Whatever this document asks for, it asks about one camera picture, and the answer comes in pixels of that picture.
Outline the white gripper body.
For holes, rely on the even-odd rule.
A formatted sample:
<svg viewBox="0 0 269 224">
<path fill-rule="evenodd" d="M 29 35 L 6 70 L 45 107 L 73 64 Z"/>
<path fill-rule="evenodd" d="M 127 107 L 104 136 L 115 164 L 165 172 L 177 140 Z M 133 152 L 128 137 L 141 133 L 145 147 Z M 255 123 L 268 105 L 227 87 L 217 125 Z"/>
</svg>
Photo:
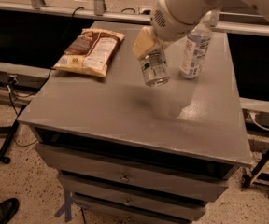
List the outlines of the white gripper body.
<svg viewBox="0 0 269 224">
<path fill-rule="evenodd" d="M 223 0 L 158 0 L 150 14 L 149 34 L 153 49 L 168 47 L 186 36 L 203 16 Z"/>
</svg>

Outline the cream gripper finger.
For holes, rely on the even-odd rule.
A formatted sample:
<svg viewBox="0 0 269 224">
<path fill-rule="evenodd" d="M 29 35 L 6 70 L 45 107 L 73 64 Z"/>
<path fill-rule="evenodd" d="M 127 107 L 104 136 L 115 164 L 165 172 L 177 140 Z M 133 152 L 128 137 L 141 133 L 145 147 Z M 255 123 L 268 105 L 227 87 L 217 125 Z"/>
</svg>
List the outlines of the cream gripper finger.
<svg viewBox="0 0 269 224">
<path fill-rule="evenodd" d="M 133 45 L 135 57 L 140 60 L 159 47 L 156 34 L 151 26 L 144 26 Z"/>
</svg>

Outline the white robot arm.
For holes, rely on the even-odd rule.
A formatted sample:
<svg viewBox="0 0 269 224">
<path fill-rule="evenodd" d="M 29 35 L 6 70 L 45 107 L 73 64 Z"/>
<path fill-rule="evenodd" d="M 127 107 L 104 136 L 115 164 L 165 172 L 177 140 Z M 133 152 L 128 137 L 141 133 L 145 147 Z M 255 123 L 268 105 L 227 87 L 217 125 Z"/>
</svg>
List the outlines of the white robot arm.
<svg viewBox="0 0 269 224">
<path fill-rule="evenodd" d="M 224 0 L 158 0 L 150 12 L 150 25 L 136 37 L 133 52 L 142 59 L 158 48 L 166 48 L 186 36 L 203 16 Z M 269 0 L 240 0 L 269 22 Z"/>
</svg>

